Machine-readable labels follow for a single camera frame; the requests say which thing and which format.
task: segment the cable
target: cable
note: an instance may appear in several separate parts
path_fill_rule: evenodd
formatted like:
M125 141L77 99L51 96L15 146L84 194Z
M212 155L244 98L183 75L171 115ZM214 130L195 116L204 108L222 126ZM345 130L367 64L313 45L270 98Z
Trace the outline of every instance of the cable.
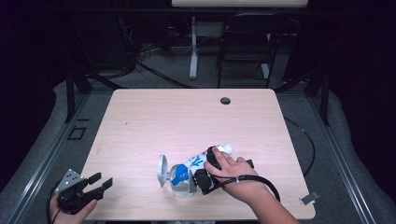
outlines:
M185 89L197 89L196 87L193 87L193 86L181 83L179 81L176 81L176 80L174 80L174 79L172 79L172 78L170 78L170 77L168 77L168 76L166 76L166 75L164 75L164 74L162 74L162 73L160 73L160 72L158 72L158 71L156 71L156 70L154 70L152 68L149 68L149 67L145 66L144 64L142 64L141 62L139 62L138 60L136 60L136 63L139 64L144 69L148 70L150 73L154 74L155 76L160 77L163 80L165 80L165 81L167 81L167 82L171 83L172 85L175 85L175 86L177 86L179 88L182 87L182 88L185 88Z
M54 224L55 223L55 219L56 219L56 217L58 216L58 214L61 212L61 208L58 210L58 212L55 214L55 217L53 217L53 220L52 220L52 222L51 222L51 224Z
M297 128L299 128L304 134L305 136L308 138L308 140L311 142L312 145L312 159L311 162L309 163L308 168L306 169L306 171L304 172L304 177L306 177L306 175L308 174L308 172L311 170L312 165L314 164L314 160L317 154L317 150L315 148L315 144L314 141L312 140L312 138L309 136L309 134L305 131L304 128L300 127L298 124L296 124L295 122L293 122L291 119L288 119L286 117L283 117L285 120L287 120L288 122L292 123L294 126L296 126Z
M262 176L259 176L259 175L240 175L237 177L224 177L224 176L217 176L217 175L212 175L212 176L214 176L215 178L229 178L229 179L222 183L218 183L217 185L215 185L214 188L210 189L205 194L208 194L208 193L212 192L213 190L218 189L220 187L225 187L225 185L231 184L233 182L239 183L239 181L243 181L243 180L254 180L254 181L262 182L264 185L268 186L268 188L270 188L270 190L274 193L274 196L276 197L276 199L280 202L280 196L279 196L279 193L277 192L276 187L273 185L273 183L271 183L271 181L269 181L268 179L266 179Z
M55 215L55 217L54 217L53 220L52 220L52 218L50 217L50 200L52 199L53 191L55 191L55 189L58 187L58 185L59 185L59 183L61 183L61 181L62 181L62 180L59 180L58 182L56 182L55 186L53 186L53 187L51 188L51 190L50 190L50 192L49 192L49 195L48 195L48 197L47 197L46 215L47 215L47 223L49 223L49 224L55 222L55 218L58 216L59 212L62 210L62 209L59 209L58 213Z

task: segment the white stand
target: white stand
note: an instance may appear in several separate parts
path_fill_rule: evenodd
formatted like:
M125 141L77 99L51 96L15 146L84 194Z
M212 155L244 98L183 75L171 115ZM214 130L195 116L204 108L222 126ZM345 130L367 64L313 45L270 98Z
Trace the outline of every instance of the white stand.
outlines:
M190 79L197 78L197 68L198 68L198 53L197 53L197 34L196 34L196 23L195 17L192 17L191 20L191 46L192 46L192 54L191 54L191 64L190 64Z

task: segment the human hand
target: human hand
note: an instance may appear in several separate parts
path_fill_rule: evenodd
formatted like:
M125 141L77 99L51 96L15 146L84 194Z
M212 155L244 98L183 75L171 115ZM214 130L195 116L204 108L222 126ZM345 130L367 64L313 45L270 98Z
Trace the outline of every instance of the human hand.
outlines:
M211 175L214 175L215 177L219 176L216 177L216 179L220 183L227 181L230 177L238 177L240 175L258 175L244 158L238 157L235 161L230 155L225 152L220 152L215 147L213 147L212 150L216 160L221 166L221 170L214 167L208 161L204 163L204 167ZM226 185L223 189L231 196L235 197L235 199L247 204L254 201L258 190L269 192L268 188L263 183L252 180L241 181L239 183L233 182Z
M52 223L56 224L80 224L90 214L97 205L96 200L92 200L75 215L69 215L60 210L58 206L59 194L55 194L49 203L49 216Z

